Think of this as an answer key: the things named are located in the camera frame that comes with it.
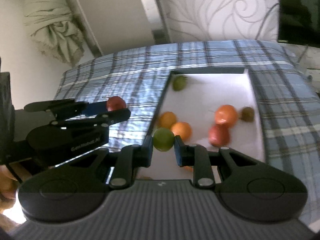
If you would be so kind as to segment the person's left hand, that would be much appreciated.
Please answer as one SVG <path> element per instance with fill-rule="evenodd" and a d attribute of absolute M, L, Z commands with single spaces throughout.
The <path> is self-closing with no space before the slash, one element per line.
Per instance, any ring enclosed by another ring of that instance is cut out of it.
<path fill-rule="evenodd" d="M 17 179 L 11 174 L 5 165 L 0 169 L 0 189 L 1 195 L 7 199 L 15 199 L 18 188 Z"/>

